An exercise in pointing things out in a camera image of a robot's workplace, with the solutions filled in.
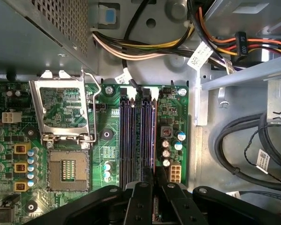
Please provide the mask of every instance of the mounting screw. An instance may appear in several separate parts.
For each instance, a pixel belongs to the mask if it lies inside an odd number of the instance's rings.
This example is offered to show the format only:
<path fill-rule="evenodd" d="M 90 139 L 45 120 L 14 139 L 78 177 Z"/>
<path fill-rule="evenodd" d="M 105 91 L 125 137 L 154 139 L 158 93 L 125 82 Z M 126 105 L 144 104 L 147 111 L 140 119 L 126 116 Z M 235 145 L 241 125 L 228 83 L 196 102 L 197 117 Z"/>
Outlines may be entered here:
<path fill-rule="evenodd" d="M 143 183 L 140 184 L 140 187 L 142 187 L 142 188 L 148 187 L 148 184 L 143 182 Z"/>
<path fill-rule="evenodd" d="M 180 88 L 178 94 L 182 97 L 186 96 L 187 90 L 185 88 Z"/>
<path fill-rule="evenodd" d="M 118 190 L 113 188 L 113 189 L 110 189 L 109 192 L 117 192 Z"/>
<path fill-rule="evenodd" d="M 106 92 L 106 94 L 111 95 L 113 93 L 113 87 L 107 86 L 105 88 L 105 92 Z"/>
<path fill-rule="evenodd" d="M 200 188 L 199 191 L 203 194 L 206 194 L 208 192 L 205 188 Z"/>
<path fill-rule="evenodd" d="M 169 188 L 174 188 L 174 187 L 175 187 L 175 184 L 170 183 L 170 184 L 168 184 L 168 187 L 169 187 Z"/>
<path fill-rule="evenodd" d="M 51 149 L 53 148 L 53 142 L 47 142 L 46 143 L 47 148 Z"/>

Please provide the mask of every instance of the black wire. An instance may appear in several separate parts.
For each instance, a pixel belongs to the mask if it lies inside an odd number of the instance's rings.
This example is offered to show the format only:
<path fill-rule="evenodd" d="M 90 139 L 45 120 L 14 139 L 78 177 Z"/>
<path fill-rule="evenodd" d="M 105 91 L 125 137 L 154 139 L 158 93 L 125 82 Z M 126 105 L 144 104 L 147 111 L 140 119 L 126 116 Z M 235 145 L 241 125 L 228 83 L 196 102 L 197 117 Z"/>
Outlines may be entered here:
<path fill-rule="evenodd" d="M 218 53 L 218 51 L 213 47 L 213 45 L 209 42 L 209 38 L 205 34 L 204 30 L 201 27 L 200 22 L 197 19 L 196 16 L 196 8 L 194 4 L 194 0 L 187 0 L 187 9 L 189 16 L 191 17 L 191 21 L 193 23 L 193 26 L 195 27 L 195 31 L 197 31 L 199 37 L 202 39 L 202 41 L 216 54 L 216 56 L 219 59 L 223 59 L 223 57 Z"/>
<path fill-rule="evenodd" d="M 265 195 L 271 198 L 275 198 L 278 200 L 281 200 L 281 195 L 272 193 L 272 192 L 267 192 L 267 191 L 240 191 L 240 195 L 245 195 L 245 194 L 258 194 L 258 195 Z"/>
<path fill-rule="evenodd" d="M 259 121 L 253 121 L 249 120 L 249 119 L 245 119 L 245 120 L 241 120 L 238 119 L 238 121 L 241 121 L 242 123 L 245 124 L 238 124 L 238 123 L 234 123 L 232 122 L 231 124 L 236 124 L 233 127 L 227 127 L 226 129 L 222 130 L 222 132 L 219 134 L 219 136 L 216 138 L 215 143 L 214 143 L 214 151 L 215 151 L 215 155 L 217 157 L 217 159 L 219 160 L 219 162 L 221 163 L 222 166 L 224 166 L 229 172 L 231 172 L 233 175 L 236 175 L 237 177 L 256 184 L 256 185 L 260 185 L 266 188 L 270 188 L 270 189 L 275 189 L 275 190 L 279 190 L 281 191 L 281 184 L 280 183 L 273 183 L 273 182 L 269 182 L 269 181 L 264 181 L 264 180 L 259 180 L 256 178 L 253 178 L 251 176 L 248 176 L 247 174 L 241 172 L 240 168 L 238 167 L 234 167 L 233 165 L 231 165 L 228 160 L 226 159 L 224 152 L 223 152 L 223 139 L 225 136 L 234 133 L 236 131 L 240 131 L 240 130 L 245 130 L 245 129 L 249 129 L 249 128 L 253 128 L 253 127 L 257 127 L 259 124 Z"/>
<path fill-rule="evenodd" d="M 274 147 L 270 136 L 268 134 L 267 129 L 267 116 L 266 113 L 262 114 L 260 117 L 260 123 L 258 125 L 259 128 L 259 139 L 262 144 L 262 147 L 264 151 L 271 157 L 271 159 L 281 166 L 281 154 L 278 152 L 278 150 Z"/>

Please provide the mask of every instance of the black connector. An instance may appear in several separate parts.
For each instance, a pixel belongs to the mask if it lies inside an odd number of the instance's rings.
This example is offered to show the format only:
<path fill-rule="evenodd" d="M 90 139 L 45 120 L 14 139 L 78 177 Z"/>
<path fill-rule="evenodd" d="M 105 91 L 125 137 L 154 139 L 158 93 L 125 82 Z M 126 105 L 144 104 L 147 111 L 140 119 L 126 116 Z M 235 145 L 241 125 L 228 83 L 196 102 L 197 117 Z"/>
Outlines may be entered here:
<path fill-rule="evenodd" d="M 243 31 L 235 33 L 237 57 L 236 61 L 243 60 L 249 55 L 247 34 Z"/>

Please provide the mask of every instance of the metal bracket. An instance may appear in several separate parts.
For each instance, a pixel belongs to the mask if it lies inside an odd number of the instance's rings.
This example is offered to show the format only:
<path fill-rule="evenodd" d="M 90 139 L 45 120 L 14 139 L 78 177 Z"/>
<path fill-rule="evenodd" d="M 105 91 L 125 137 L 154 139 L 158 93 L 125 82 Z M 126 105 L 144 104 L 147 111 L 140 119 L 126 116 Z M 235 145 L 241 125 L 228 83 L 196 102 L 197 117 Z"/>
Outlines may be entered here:
<path fill-rule="evenodd" d="M 53 77 L 51 71 L 46 70 L 37 81 L 29 81 L 33 104 L 36 110 L 37 122 L 39 125 L 41 133 L 41 141 L 47 142 L 48 148 L 53 148 L 54 143 L 59 140 L 73 140 L 77 144 L 81 144 L 83 149 L 90 147 L 89 144 L 85 143 L 94 143 L 96 142 L 96 104 L 95 98 L 101 92 L 101 87 L 94 78 L 93 75 L 90 75 L 98 86 L 98 92 L 93 95 L 93 114 L 94 114 L 94 135 L 90 134 L 89 131 L 89 117 L 88 117 L 88 108 L 86 101 L 86 92 L 85 92 L 85 82 L 84 76 L 87 73 L 81 71 L 81 76 L 79 78 L 72 77 L 67 74 L 65 71 L 59 71 L 59 76 Z M 86 125 L 83 127 L 74 127 L 74 128 L 60 128 L 60 127 L 50 127 L 44 123 L 44 117 L 46 115 L 46 109 L 42 103 L 41 97 L 41 88 L 77 88 L 80 93 L 81 99 L 81 108 L 80 115 L 85 119 Z"/>
<path fill-rule="evenodd" d="M 267 122 L 281 124 L 281 79 L 268 81 Z"/>

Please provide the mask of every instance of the white label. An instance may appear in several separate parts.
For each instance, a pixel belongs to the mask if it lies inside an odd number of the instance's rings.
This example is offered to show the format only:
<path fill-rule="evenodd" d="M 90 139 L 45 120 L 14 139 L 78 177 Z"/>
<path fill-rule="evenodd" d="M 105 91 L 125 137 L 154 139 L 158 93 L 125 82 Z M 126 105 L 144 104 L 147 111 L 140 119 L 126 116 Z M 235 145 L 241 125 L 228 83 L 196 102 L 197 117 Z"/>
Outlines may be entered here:
<path fill-rule="evenodd" d="M 232 196 L 232 197 L 235 197 L 235 198 L 241 199 L 241 198 L 240 198 L 239 191 L 227 192 L 226 194 L 228 194 L 228 195 L 230 195 L 230 196 Z"/>
<path fill-rule="evenodd" d="M 229 75 L 229 74 L 235 73 L 236 70 L 234 69 L 234 67 L 232 65 L 232 62 L 229 59 L 225 58 L 225 57 L 224 57 L 224 61 L 225 61 L 225 64 L 226 64 L 227 74 Z"/>
<path fill-rule="evenodd" d="M 262 149 L 259 149 L 256 167 L 257 168 L 260 167 L 260 169 L 262 169 L 263 172 L 267 171 L 269 162 L 270 162 L 270 156 Z"/>
<path fill-rule="evenodd" d="M 204 43 L 201 42 L 199 47 L 192 54 L 187 64 L 197 71 L 200 71 L 204 63 L 212 55 L 213 51 Z"/>
<path fill-rule="evenodd" d="M 128 68 L 123 69 L 123 74 L 114 78 L 118 84 L 129 84 L 129 81 L 132 79 Z"/>

